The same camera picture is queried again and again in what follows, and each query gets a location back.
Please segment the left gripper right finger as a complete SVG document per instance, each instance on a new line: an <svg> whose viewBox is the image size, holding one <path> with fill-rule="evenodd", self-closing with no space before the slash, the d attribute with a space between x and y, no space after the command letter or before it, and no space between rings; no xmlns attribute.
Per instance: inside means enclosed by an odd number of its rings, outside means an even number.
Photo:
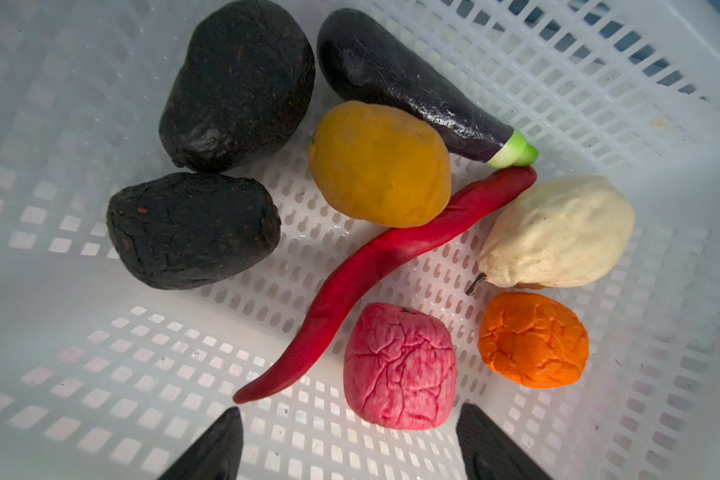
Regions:
<svg viewBox="0 0 720 480"><path fill-rule="evenodd" d="M469 480L551 480L477 405L464 403L456 426Z"/></svg>

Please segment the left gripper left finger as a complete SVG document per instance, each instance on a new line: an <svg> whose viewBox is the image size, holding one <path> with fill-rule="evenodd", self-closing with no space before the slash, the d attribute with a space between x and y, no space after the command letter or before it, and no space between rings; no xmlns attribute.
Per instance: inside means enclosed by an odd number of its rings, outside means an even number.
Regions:
<svg viewBox="0 0 720 480"><path fill-rule="evenodd" d="M243 423L238 407L227 409L159 477L159 480L235 480L244 446Z"/></svg>

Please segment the yellow toy lemon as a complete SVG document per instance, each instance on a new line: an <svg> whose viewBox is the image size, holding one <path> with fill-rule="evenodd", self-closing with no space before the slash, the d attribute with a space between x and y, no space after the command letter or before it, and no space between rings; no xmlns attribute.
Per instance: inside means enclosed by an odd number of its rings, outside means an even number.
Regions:
<svg viewBox="0 0 720 480"><path fill-rule="evenodd" d="M403 110L359 101L329 110L309 145L326 202L353 219L421 226L451 198L449 152L438 132Z"/></svg>

